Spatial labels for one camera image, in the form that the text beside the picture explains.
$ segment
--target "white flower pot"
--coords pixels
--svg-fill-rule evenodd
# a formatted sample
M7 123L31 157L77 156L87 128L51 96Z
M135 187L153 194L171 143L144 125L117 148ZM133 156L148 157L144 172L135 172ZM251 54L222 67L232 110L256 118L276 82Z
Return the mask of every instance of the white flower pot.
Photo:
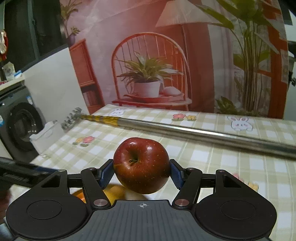
M156 98L159 96L160 82L135 83L135 92L139 97Z

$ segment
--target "red tray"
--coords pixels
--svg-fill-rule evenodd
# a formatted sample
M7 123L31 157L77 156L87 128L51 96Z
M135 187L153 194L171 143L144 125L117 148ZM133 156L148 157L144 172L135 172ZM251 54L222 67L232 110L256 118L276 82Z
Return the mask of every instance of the red tray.
M138 94L126 94L124 96L132 98L134 101L142 102L142 103L167 103L167 102L174 102L184 100L184 93L178 96L164 96L159 95L156 98L149 98L149 97L139 97Z

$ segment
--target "metal pole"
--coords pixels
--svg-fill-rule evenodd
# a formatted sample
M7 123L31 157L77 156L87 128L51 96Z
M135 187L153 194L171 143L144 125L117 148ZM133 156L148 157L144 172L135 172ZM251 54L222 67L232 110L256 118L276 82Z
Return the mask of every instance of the metal pole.
M183 139L207 142L235 149L244 149L251 152L261 152L271 156L296 159L296 146L279 142L119 117L81 115L81 118L114 126L165 134L171 137L180 137Z

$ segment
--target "metal screw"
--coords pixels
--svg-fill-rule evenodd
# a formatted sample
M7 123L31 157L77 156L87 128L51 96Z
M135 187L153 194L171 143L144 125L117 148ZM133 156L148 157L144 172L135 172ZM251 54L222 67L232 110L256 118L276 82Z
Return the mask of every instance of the metal screw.
M178 199L175 201L175 204L179 207L185 207L189 204L189 201L187 199Z
M105 199L94 200L94 205L96 205L98 207L103 207L103 206L106 206L107 204L108 204L108 201Z

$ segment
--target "bunny print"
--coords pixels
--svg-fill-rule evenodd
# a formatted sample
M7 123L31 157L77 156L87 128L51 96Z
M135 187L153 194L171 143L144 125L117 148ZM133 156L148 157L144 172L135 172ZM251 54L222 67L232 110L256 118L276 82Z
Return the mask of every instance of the bunny print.
M252 131L253 130L253 126L248 123L248 117L241 117L241 118L236 118L234 116L229 116L228 117L229 120L231 120L231 128L234 129L235 131L243 131L243 130L247 130L247 131Z
M125 111L129 111L130 109L120 109L120 108L117 108L115 109L114 111L112 111L110 114L108 114L108 116L116 116L116 117L120 117L120 116L123 116L124 112Z

